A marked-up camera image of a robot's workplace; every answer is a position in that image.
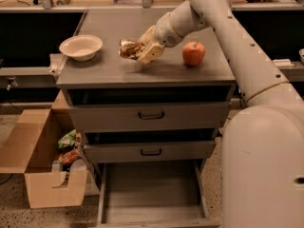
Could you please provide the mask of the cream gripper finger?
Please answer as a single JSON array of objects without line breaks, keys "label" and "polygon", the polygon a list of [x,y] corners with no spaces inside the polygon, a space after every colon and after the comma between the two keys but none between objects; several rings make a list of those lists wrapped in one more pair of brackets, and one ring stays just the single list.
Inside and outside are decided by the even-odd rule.
[{"label": "cream gripper finger", "polygon": [[146,65],[162,56],[164,46],[156,41],[149,41],[148,43],[140,42],[140,49],[138,51],[137,60]]},{"label": "cream gripper finger", "polygon": [[146,46],[153,38],[154,38],[154,30],[155,27],[151,26],[138,40],[138,42],[143,45]]}]

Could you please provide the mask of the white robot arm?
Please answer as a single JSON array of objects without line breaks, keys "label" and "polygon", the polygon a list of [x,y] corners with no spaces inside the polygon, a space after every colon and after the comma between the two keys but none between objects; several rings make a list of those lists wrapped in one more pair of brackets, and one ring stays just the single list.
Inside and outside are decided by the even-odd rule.
[{"label": "white robot arm", "polygon": [[222,228],[304,228],[304,102],[228,0],[188,0],[165,14],[140,37],[140,60],[155,60],[204,26],[214,30],[247,104],[221,141]]}]

